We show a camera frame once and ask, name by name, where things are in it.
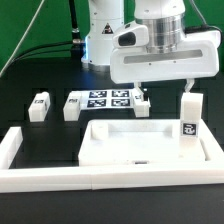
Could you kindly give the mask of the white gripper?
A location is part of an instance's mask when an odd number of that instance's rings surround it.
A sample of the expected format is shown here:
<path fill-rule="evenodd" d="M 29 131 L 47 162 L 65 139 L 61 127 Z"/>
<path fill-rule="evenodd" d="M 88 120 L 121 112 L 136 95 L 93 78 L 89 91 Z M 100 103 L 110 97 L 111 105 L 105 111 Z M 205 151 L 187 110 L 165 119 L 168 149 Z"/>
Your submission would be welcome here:
<path fill-rule="evenodd" d="M 220 43 L 220 32 L 212 30 L 188 34 L 169 53 L 148 53 L 145 46 L 116 48 L 111 55 L 111 79 L 115 83 L 134 83 L 142 102 L 141 82 L 187 79 L 184 90 L 189 93 L 194 78 L 218 73 Z"/>

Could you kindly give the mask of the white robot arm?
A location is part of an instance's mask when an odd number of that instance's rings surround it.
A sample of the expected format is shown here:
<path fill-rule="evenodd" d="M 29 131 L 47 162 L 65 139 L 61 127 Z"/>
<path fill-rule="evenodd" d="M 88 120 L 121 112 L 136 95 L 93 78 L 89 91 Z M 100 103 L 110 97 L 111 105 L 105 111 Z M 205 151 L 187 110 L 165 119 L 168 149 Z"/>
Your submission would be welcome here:
<path fill-rule="evenodd" d="M 124 0 L 88 0 L 85 68 L 108 71 L 117 84 L 185 79 L 186 91 L 218 73 L 218 28 L 187 27 L 183 0 L 134 1 L 134 20 L 126 23 Z"/>

